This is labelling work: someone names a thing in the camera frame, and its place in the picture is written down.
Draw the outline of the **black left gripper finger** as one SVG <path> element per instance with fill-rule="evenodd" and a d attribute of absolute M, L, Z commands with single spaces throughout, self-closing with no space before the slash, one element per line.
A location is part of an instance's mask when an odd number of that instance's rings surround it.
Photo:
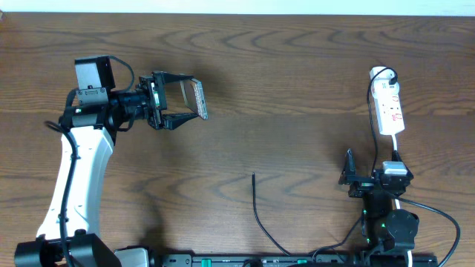
<path fill-rule="evenodd" d="M 194 77 L 185 74 L 172 74 L 164 71 L 154 71 L 152 76 L 161 84 L 166 85 L 173 82 L 191 80 Z"/>
<path fill-rule="evenodd" d="M 168 113 L 161 116 L 161 128 L 172 131 L 195 118 L 197 118 L 195 113 Z"/>

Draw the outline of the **Samsung Galaxy smartphone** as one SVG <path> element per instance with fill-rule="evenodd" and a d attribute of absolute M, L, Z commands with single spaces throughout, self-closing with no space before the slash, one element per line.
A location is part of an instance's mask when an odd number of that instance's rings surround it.
<path fill-rule="evenodd" d="M 208 112 L 202 82 L 197 79 L 188 79 L 180 82 L 185 106 L 207 120 Z"/>

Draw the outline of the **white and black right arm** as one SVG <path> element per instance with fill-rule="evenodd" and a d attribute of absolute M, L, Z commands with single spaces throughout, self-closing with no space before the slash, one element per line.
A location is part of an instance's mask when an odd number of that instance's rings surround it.
<path fill-rule="evenodd" d="M 412 179 L 413 174 L 397 151 L 392 152 L 392 159 L 384 161 L 383 167 L 374 170 L 369 177 L 356 173 L 353 153 L 351 150 L 346 152 L 338 183 L 349 185 L 349 197 L 363 199 L 364 233 L 371 250 L 381 254 L 405 254 L 414 249 L 419 217 L 393 207 L 393 200 L 405 193 Z"/>

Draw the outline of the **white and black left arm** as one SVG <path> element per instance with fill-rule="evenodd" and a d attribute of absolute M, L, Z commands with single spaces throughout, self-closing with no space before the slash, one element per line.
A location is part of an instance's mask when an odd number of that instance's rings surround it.
<path fill-rule="evenodd" d="M 110 250 L 100 239 L 99 209 L 108 160 L 117 133 L 144 119 L 156 129 L 174 130 L 200 117 L 207 119 L 201 81 L 162 71 L 140 77 L 131 92 L 93 88 L 76 91 L 79 105 L 67 101 L 57 123 L 62 161 L 53 199 L 36 239 L 19 243 L 16 266 L 160 266 L 146 246 Z"/>

